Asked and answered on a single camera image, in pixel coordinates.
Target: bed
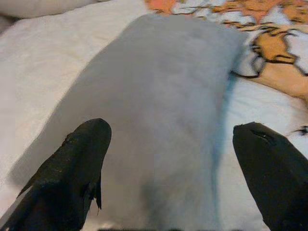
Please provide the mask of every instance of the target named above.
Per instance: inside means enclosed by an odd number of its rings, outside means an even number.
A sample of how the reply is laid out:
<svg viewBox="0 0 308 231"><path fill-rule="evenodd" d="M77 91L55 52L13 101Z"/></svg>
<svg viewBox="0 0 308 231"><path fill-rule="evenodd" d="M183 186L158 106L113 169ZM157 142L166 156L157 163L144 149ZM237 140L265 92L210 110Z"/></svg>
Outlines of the bed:
<svg viewBox="0 0 308 231"><path fill-rule="evenodd" d="M4 113L0 216L23 187L12 180L12 169L19 165L23 153L41 133L79 73L131 21L153 13L152 10L142 0L113 0L63 14L19 20L1 35L0 69L4 84L0 102ZM230 74L222 108L214 161L221 228L265 231L267 228L233 150L232 130L238 124L260 122L287 136L308 158L308 137L292 132L308 124L307 104L302 99ZM27 164L22 166L25 168L19 169L20 172L28 171ZM112 222L97 219L96 213L92 206L83 230L98 229Z"/></svg>

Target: pillow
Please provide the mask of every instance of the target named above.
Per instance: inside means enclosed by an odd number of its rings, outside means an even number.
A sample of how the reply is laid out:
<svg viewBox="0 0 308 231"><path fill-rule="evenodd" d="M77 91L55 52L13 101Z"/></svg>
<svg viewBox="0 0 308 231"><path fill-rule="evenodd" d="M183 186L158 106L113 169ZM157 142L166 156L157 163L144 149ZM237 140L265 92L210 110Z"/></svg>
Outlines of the pillow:
<svg viewBox="0 0 308 231"><path fill-rule="evenodd" d="M19 18L34 18L64 13L97 0L1 0L0 13Z"/></svg>
<svg viewBox="0 0 308 231"><path fill-rule="evenodd" d="M0 34L14 24L14 19L0 15Z"/></svg>

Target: gray cloth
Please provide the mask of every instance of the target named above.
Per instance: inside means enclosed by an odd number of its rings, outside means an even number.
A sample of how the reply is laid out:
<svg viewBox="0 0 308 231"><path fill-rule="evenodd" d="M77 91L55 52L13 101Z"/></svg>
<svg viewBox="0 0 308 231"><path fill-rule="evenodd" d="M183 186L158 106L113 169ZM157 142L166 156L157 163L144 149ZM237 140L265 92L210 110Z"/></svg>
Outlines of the gray cloth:
<svg viewBox="0 0 308 231"><path fill-rule="evenodd" d="M88 219L124 228L216 229L215 127L245 38L184 16L140 17L84 69L11 176L25 184L69 132L100 117L113 134L103 210L92 216L92 206ZM29 172L19 171L29 163Z"/></svg>

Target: white bedsheet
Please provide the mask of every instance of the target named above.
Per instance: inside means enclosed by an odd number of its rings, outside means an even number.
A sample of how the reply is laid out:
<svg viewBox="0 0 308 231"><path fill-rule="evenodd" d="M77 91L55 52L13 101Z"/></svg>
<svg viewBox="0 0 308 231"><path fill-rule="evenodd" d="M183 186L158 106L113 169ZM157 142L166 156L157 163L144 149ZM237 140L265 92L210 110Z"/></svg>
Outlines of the white bedsheet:
<svg viewBox="0 0 308 231"><path fill-rule="evenodd" d="M142 0L113 0L61 15L21 20L0 37L0 216L23 187L7 177L10 169L38 136L72 82L127 24L146 13ZM222 228L260 231L262 219L236 160L232 128L256 121L286 135L308 124L308 109L299 99L231 78L223 116L216 157ZM308 157L308 137L293 134L289 138ZM96 212L92 207L84 230L101 225Z"/></svg>

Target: patterned blanket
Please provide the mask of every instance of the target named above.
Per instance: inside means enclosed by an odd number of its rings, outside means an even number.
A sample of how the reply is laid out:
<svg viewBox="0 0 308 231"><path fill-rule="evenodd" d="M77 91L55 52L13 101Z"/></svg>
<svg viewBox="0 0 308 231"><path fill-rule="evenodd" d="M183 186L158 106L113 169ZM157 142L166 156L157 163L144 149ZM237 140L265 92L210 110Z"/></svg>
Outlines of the patterned blanket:
<svg viewBox="0 0 308 231"><path fill-rule="evenodd" d="M158 14L183 14L249 33L233 72L308 102L307 0L145 0Z"/></svg>

